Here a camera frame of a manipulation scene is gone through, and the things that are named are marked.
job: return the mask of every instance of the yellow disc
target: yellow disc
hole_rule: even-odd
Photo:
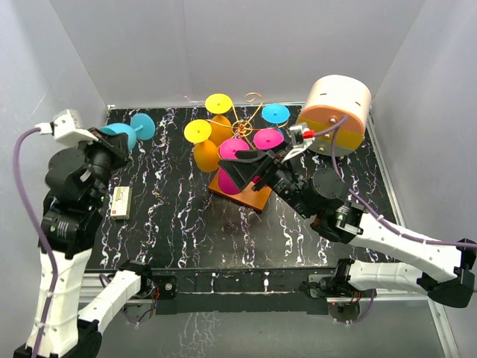
[[[212,133],[212,127],[208,121],[203,119],[196,119],[187,124],[184,129],[184,137],[190,141],[190,143],[200,143],[204,140],[208,140]]]
[[[232,108],[232,100],[223,93],[210,95],[206,99],[206,109],[210,113],[222,114],[226,113],[230,108]]]

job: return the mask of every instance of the orange base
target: orange base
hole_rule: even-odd
[[[214,178],[210,182],[209,190],[211,192],[214,192],[215,194],[220,194],[224,196],[225,198],[235,201],[241,205],[244,205],[246,207],[251,207],[255,211],[261,213],[263,209],[265,208],[265,205],[267,204],[268,198],[270,198],[271,189],[268,186],[266,186],[262,188],[261,190],[259,190],[258,192],[254,192],[252,190],[253,185],[254,185],[253,183],[249,183],[247,188],[245,188],[245,190],[243,190],[242,192],[236,195],[225,194],[218,187],[218,171],[217,171],[217,173],[215,173],[214,175]]]

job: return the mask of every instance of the circular base plate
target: circular base plate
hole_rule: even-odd
[[[261,129],[253,138],[253,143],[262,151],[274,148],[281,142],[283,142],[283,135],[271,128]]]
[[[142,126],[142,129],[136,131],[137,139],[140,140],[149,140],[156,133],[156,125],[150,116],[145,113],[136,113],[133,118],[131,118],[131,127],[134,130]]]
[[[187,124],[184,129],[184,137],[190,143],[200,143],[207,140],[212,133],[212,127],[208,121],[196,119]]]
[[[288,121],[290,111],[283,104],[272,103],[263,107],[262,117],[268,123],[279,125]]]
[[[237,159],[237,151],[248,151],[250,149],[247,142],[239,138],[230,138],[225,140],[220,147],[218,153],[222,159]]]
[[[232,108],[232,99],[223,93],[210,95],[206,99],[206,109],[210,113],[222,114],[226,113],[230,108]]]

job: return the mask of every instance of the cyan disc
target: cyan disc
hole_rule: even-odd
[[[283,104],[272,103],[263,107],[262,117],[268,123],[280,125],[288,121],[290,111]]]
[[[133,118],[131,118],[131,127],[135,130],[137,139],[140,140],[149,140],[154,136],[154,133],[156,133],[154,121],[145,113],[136,113]]]

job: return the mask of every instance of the gold wire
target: gold wire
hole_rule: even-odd
[[[259,112],[260,108],[262,108],[262,106],[263,106],[263,96],[260,93],[257,93],[257,92],[249,92],[244,97],[244,99],[247,103],[252,103],[252,102],[257,100],[257,96],[260,97],[260,104],[248,120],[239,119],[239,116],[237,116],[237,112],[236,112],[236,106],[232,102],[232,111],[233,111],[233,115],[236,118],[236,121],[234,123],[232,123],[232,125],[223,125],[222,123],[218,123],[218,122],[216,122],[212,119],[207,119],[207,121],[210,122],[210,123],[214,123],[216,125],[220,125],[221,127],[231,128],[232,132],[233,132],[233,138],[236,138],[236,137],[243,138],[247,141],[248,145],[251,148],[255,148],[255,145],[248,139],[248,136],[250,136],[254,131],[260,131],[260,130],[266,129],[266,128],[254,128],[250,122],[255,117],[255,115]],[[238,128],[238,126],[240,124],[243,124],[244,128]],[[283,123],[282,125],[278,125],[275,128],[283,128],[287,124],[288,124],[288,119],[285,123]]]
[[[256,100],[256,97],[253,97],[252,99],[247,99],[248,96],[250,95],[257,95],[260,97],[260,104],[259,106],[257,107],[257,109],[255,110],[255,112],[253,112],[253,115],[248,119],[247,123],[250,123],[250,121],[253,119],[253,117],[255,117],[255,115],[257,114],[257,112],[260,110],[260,108],[262,108],[263,106],[263,96],[260,94],[260,93],[257,93],[257,92],[250,92],[250,93],[247,93],[244,97],[245,101],[247,103],[252,103]]]

